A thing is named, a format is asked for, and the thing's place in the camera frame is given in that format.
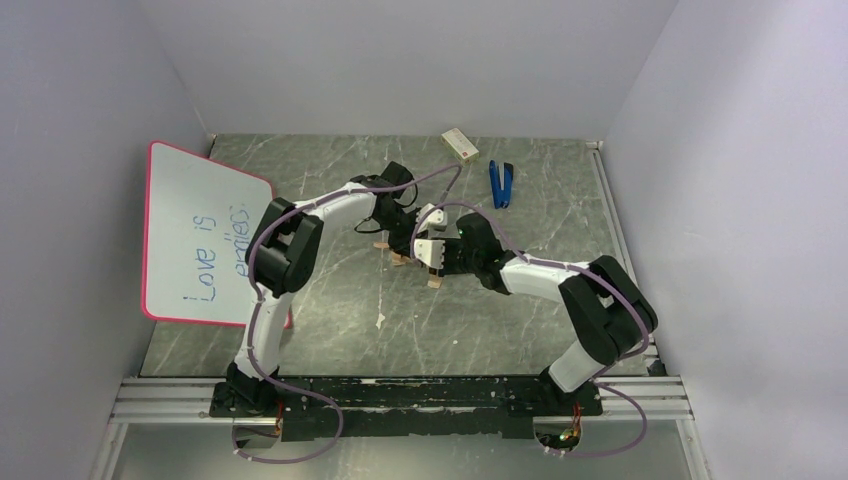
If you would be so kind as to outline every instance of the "whiteboard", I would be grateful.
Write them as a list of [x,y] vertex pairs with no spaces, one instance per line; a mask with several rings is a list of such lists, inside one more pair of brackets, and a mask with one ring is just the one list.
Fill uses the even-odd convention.
[[244,326],[253,289],[245,252],[273,189],[267,180],[153,142],[141,308],[154,319]]

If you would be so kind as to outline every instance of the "white wall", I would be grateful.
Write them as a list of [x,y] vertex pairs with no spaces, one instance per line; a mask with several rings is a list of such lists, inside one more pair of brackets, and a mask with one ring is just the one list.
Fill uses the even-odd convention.
[[3,4],[0,478],[88,478],[153,328],[139,309],[147,143],[206,143],[133,5]]
[[716,479],[848,478],[848,3],[681,0],[604,150]]
[[676,0],[141,0],[212,132],[602,138]]

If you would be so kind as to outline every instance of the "marble surface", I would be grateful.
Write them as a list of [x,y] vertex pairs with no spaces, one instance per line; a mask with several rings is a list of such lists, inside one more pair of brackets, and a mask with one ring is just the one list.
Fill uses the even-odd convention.
[[[533,255],[563,261],[615,255],[609,212],[584,142],[471,140],[480,159],[462,172],[449,199],[492,213]],[[392,160],[417,177],[456,162],[439,137],[403,136],[220,135],[211,158],[268,179],[278,196],[290,200],[380,173]],[[492,207],[490,159],[515,165],[506,210]],[[417,204],[438,200],[449,178],[423,183]],[[447,212],[455,221],[467,210]],[[564,307],[494,293],[471,275],[446,277],[440,289],[429,288],[426,270],[393,267],[388,252],[373,247],[381,238],[341,232],[322,244],[312,279],[293,305],[296,328],[283,339],[281,374],[538,373],[576,340]],[[243,332],[160,322],[141,374],[221,376]],[[645,368],[637,357],[611,373],[644,374]]]

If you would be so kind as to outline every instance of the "white forearm tube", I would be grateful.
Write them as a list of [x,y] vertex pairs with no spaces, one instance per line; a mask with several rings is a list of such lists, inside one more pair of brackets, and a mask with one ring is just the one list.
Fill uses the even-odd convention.
[[[525,254],[525,256],[528,259],[535,258],[532,255]],[[514,258],[501,269],[501,278],[510,293],[534,295],[553,300],[562,305],[562,293],[559,291],[559,285],[567,278],[579,274],[566,270],[564,268],[567,265],[566,263],[557,263],[561,263],[563,268],[533,265],[519,258]],[[589,268],[587,262],[575,263],[575,265]],[[551,364],[548,373],[564,392],[573,392],[604,367],[605,365],[601,365],[590,357],[583,346],[580,345],[580,341],[577,340]]]
[[[337,191],[350,191],[359,188],[365,187],[359,183],[348,182]],[[321,242],[323,243],[328,238],[332,238],[332,235],[340,228],[369,218],[374,212],[376,198],[373,193],[354,193],[331,200],[318,208],[306,209],[304,213],[314,215],[324,222],[324,228],[321,232]],[[295,202],[295,205],[298,207],[309,205],[314,203],[315,200],[317,198],[303,200]],[[256,327],[253,333],[253,354],[259,364],[259,368],[263,372],[270,374],[277,369],[279,363],[283,327],[286,324],[289,307],[292,304],[295,292],[284,293],[280,295],[280,298],[274,298],[268,289],[261,285],[260,288],[262,289],[262,295],[265,297],[265,301],[256,319]],[[249,314],[253,313],[255,305],[256,301],[254,300]],[[238,369],[245,375],[262,378],[256,369],[253,368],[247,356],[247,333],[248,329],[245,329],[245,335],[242,338],[241,348],[239,348],[236,355],[235,363]]]

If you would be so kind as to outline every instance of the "pink border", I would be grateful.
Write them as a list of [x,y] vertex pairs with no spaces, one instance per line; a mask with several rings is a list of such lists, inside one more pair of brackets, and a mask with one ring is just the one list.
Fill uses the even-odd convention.
[[152,172],[153,172],[153,145],[156,145],[157,143],[160,144],[160,145],[165,145],[166,147],[175,148],[175,149],[177,149],[181,152],[188,153],[189,155],[194,155],[197,158],[202,158],[204,160],[207,160],[207,161],[210,161],[212,163],[221,165],[223,167],[227,167],[230,170],[235,170],[237,172],[244,173],[245,175],[250,175],[251,177],[258,178],[258,179],[262,180],[263,182],[267,183],[269,187],[271,187],[271,198],[274,198],[275,195],[276,195],[274,193],[274,186],[271,185],[271,182],[269,182],[268,180],[266,180],[266,179],[264,179],[264,178],[262,178],[258,175],[254,175],[250,172],[245,172],[244,170],[240,170],[238,168],[234,168],[234,167],[231,167],[229,165],[224,165],[221,162],[218,162],[216,160],[212,160],[211,158],[206,158],[206,157],[200,156],[200,155],[198,155],[194,152],[189,152],[188,150],[186,150],[184,148],[180,148],[176,145],[171,145],[170,143],[167,143],[167,142],[162,142],[160,140],[154,140],[154,141],[150,142],[150,145],[147,146],[147,186],[145,187],[145,193],[144,193],[144,253],[142,255],[142,265],[141,265],[141,311],[144,312],[144,314],[148,318],[155,320],[157,322],[199,323],[199,324],[202,324],[202,325],[222,325],[222,326],[227,326],[227,327],[244,328],[245,324],[243,324],[243,323],[213,322],[213,321],[210,321],[210,320],[196,320],[196,319],[193,319],[193,318],[158,317],[156,315],[153,315],[152,313],[150,313],[150,311],[147,310],[147,233],[148,233],[148,227],[150,225],[150,179],[151,179],[151,175],[152,175]]

